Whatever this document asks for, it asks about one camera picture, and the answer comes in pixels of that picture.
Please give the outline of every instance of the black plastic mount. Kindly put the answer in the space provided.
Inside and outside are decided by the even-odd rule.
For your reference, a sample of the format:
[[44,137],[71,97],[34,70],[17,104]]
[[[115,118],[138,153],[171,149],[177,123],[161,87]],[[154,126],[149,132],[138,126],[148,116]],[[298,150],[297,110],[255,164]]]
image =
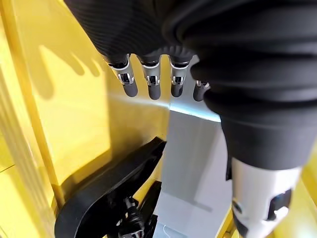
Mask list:
[[[56,238],[117,237],[118,222],[125,218],[125,199],[149,178],[158,164],[166,142],[154,138],[132,152],[112,169],[102,172],[77,191],[62,207],[56,223]],[[145,237],[155,229],[153,214],[160,182],[155,182],[138,209],[145,224]]]

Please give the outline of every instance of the black rubber fingertip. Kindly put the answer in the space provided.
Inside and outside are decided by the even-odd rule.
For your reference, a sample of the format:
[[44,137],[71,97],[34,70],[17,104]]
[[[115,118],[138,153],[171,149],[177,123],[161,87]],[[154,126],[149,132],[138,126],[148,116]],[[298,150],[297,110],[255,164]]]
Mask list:
[[209,88],[207,87],[198,87],[197,84],[195,84],[193,98],[196,102],[201,102],[204,99],[204,94]]
[[149,97],[153,100],[160,98],[160,85],[151,85],[148,86]]
[[173,85],[170,88],[170,92],[173,95],[173,97],[178,98],[183,93],[183,85]]
[[125,94],[131,98],[135,97],[138,94],[137,83],[134,80],[132,84],[126,84],[123,86]]

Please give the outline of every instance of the robotic hand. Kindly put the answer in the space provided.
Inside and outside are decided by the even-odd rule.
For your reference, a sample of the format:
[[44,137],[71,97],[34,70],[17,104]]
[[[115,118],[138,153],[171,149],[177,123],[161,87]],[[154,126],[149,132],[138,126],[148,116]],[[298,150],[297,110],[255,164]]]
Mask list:
[[152,99],[159,60],[147,57],[198,55],[191,73],[221,118],[235,224],[247,238],[269,234],[287,215],[317,134],[317,2],[64,1],[116,74],[129,75],[118,76],[129,96],[137,88],[127,54],[139,56]]

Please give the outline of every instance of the yellow surface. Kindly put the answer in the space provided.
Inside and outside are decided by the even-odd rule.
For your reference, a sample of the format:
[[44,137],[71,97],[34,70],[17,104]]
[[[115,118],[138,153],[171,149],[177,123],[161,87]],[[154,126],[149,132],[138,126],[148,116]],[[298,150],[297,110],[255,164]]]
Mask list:
[[156,135],[166,137],[167,58],[161,68],[167,80],[162,80],[161,99],[153,106],[140,63],[132,56],[139,95],[131,99],[60,2],[2,4],[23,99],[60,205],[76,184],[113,158]]
[[[14,167],[36,207],[24,211],[30,217],[45,215],[48,231],[42,237],[51,236],[47,209],[57,212],[80,182],[110,161],[155,136],[166,139],[170,65],[163,57],[162,95],[154,102],[132,55],[139,94],[131,99],[61,1],[2,0],[0,9],[2,129]],[[12,164],[1,159],[0,168]],[[137,199],[160,178],[160,170],[161,163],[135,194]],[[17,186],[15,179],[10,182]],[[27,194],[11,191],[12,201]],[[30,227],[40,229],[34,219],[31,222]]]
[[0,131],[0,173],[14,165],[4,137]]
[[276,238],[317,237],[317,209],[302,181],[295,189],[288,216],[276,227],[274,235]]
[[312,151],[312,158],[304,167],[302,179],[310,197],[317,206],[317,143]]
[[44,238],[39,217],[16,166],[0,173],[0,235],[2,238]]
[[233,215],[231,210],[231,205],[227,211],[227,214],[224,218],[224,220],[221,223],[221,226],[219,227],[219,230],[217,232],[216,238],[226,238],[231,237],[230,233],[234,229],[233,226]]

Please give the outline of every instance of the yellow wall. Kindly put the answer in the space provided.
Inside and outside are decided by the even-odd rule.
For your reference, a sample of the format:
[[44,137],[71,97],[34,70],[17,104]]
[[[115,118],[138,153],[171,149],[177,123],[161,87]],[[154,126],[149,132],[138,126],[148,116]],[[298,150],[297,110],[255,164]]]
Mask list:
[[[153,102],[132,55],[139,94],[131,99],[61,1],[2,0],[0,10],[0,119],[15,163],[3,181],[10,181],[6,189],[17,196],[14,203],[24,196],[16,190],[24,183],[35,205],[25,211],[43,219],[100,167],[155,136],[166,139],[170,65],[163,57],[162,95]],[[10,165],[3,161],[0,169]],[[159,179],[160,169],[161,164],[138,199]],[[53,222],[47,219],[44,226],[51,236]]]

